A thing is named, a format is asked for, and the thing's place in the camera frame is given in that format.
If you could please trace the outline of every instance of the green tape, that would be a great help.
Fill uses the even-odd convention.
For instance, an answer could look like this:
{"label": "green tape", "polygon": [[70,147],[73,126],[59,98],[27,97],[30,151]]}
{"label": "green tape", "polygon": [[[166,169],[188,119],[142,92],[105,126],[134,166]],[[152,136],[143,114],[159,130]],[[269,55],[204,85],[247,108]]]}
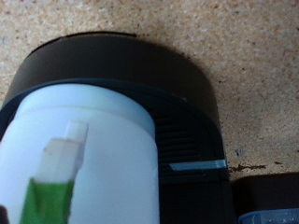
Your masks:
{"label": "green tape", "polygon": [[66,224],[74,181],[43,184],[30,180],[20,224]]}

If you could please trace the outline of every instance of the white cylindrical container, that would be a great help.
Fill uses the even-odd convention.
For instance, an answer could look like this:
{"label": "white cylindrical container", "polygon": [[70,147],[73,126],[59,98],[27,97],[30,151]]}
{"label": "white cylindrical container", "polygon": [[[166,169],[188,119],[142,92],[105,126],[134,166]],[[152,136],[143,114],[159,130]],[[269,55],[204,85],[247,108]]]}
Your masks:
{"label": "white cylindrical container", "polygon": [[159,223],[154,123],[132,99],[100,87],[53,85],[20,104],[0,146],[0,204],[18,224],[27,186],[52,138],[70,121],[88,124],[70,224]]}

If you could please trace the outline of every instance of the black vent slot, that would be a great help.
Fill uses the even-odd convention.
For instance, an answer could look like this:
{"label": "black vent slot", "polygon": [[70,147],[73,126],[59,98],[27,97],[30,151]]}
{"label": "black vent slot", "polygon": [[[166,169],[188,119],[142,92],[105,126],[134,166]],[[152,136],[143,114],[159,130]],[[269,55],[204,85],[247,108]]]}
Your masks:
{"label": "black vent slot", "polygon": [[199,161],[199,148],[190,131],[178,119],[161,114],[159,110],[151,109],[148,111],[155,122],[160,178],[205,175],[198,171],[174,172],[172,170],[169,163]]}

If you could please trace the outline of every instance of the black plastic housing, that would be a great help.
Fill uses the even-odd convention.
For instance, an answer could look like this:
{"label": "black plastic housing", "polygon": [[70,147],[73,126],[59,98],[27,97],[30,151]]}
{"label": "black plastic housing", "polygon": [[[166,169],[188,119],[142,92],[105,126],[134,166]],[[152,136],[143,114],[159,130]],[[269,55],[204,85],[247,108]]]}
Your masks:
{"label": "black plastic housing", "polygon": [[225,160],[216,99],[194,64],[131,35],[58,38],[20,66],[0,111],[0,138],[26,95],[61,83],[118,91],[149,111],[156,125],[162,224],[235,223],[226,167],[175,172],[169,165]]}

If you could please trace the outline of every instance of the cork surface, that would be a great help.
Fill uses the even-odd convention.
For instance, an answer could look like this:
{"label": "cork surface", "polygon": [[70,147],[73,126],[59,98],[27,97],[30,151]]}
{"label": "cork surface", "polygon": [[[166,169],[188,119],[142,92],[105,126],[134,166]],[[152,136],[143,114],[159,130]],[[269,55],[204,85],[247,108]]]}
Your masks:
{"label": "cork surface", "polygon": [[299,172],[298,1],[0,1],[0,104],[54,38],[134,33],[200,67],[218,101],[231,179]]}

